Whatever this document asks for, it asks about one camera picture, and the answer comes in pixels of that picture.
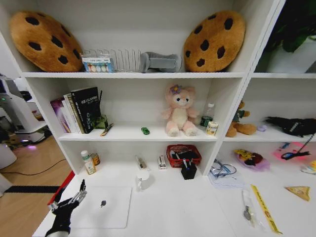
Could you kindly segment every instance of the cup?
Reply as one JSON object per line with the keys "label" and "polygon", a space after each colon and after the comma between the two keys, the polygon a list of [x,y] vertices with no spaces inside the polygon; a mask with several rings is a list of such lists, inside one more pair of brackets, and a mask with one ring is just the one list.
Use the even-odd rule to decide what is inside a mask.
{"label": "cup", "polygon": [[136,183],[137,183],[137,188],[138,190],[145,190],[147,189],[150,184],[150,173],[147,170],[140,170],[137,173],[137,177],[136,177]]}

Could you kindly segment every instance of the cookie pillow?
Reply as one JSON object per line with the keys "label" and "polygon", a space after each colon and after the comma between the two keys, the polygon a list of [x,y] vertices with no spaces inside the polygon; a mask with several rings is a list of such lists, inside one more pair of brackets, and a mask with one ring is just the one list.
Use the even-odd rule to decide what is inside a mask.
{"label": "cookie pillow", "polygon": [[219,11],[202,21],[184,44],[184,62],[190,72],[217,72],[237,56],[245,21],[235,11]]}
{"label": "cookie pillow", "polygon": [[46,72],[78,72],[81,47],[75,37],[51,16],[40,12],[17,12],[10,22],[17,49]]}

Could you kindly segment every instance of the wooden floor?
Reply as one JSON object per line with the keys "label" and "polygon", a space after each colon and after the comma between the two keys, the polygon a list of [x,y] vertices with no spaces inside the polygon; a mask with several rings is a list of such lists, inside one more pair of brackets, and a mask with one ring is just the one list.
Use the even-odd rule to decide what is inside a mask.
{"label": "wooden floor", "polygon": [[[0,172],[41,172],[64,159],[51,136],[35,146],[14,150],[17,161]],[[3,174],[14,185],[59,186],[71,172],[67,161],[62,161],[45,173],[35,176]],[[0,197],[0,236],[31,237],[48,213],[47,203],[53,194],[4,194]]]}

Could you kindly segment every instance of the red basket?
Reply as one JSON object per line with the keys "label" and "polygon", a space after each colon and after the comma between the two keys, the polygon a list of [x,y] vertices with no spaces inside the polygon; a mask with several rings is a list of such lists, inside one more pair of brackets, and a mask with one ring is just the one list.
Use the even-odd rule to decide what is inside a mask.
{"label": "red basket", "polygon": [[201,155],[198,152],[197,148],[193,145],[170,145],[167,147],[167,157],[172,167],[181,168],[183,161],[181,159],[173,159],[170,155],[170,152],[174,151],[175,153],[185,152],[185,151],[193,151],[197,154],[198,158],[193,159],[194,164],[199,164],[201,162]]}

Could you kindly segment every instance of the stuffed bear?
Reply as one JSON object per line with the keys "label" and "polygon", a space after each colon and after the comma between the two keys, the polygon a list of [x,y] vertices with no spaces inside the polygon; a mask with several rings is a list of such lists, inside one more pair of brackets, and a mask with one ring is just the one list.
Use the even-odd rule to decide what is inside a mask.
{"label": "stuffed bear", "polygon": [[243,17],[235,11],[220,11],[207,17],[184,44],[184,63],[190,72],[218,72],[237,56],[245,34]]}
{"label": "stuffed bear", "polygon": [[199,112],[192,108],[195,93],[195,88],[191,86],[172,84],[167,87],[165,98],[170,107],[161,114],[164,119],[168,119],[166,132],[169,136],[178,136],[179,130],[183,130],[187,136],[197,134],[194,121]]}
{"label": "stuffed bear", "polygon": [[245,106],[245,103],[241,101],[238,106],[238,110],[235,113],[235,116],[233,118],[233,121],[231,125],[229,126],[228,131],[226,133],[227,137],[235,137],[237,132],[240,132],[246,135],[252,135],[256,132],[257,127],[255,125],[239,123],[239,119],[250,116],[250,111],[240,110],[244,106]]}
{"label": "stuffed bear", "polygon": [[10,21],[16,48],[45,72],[78,72],[82,50],[75,37],[49,15],[20,11]]}

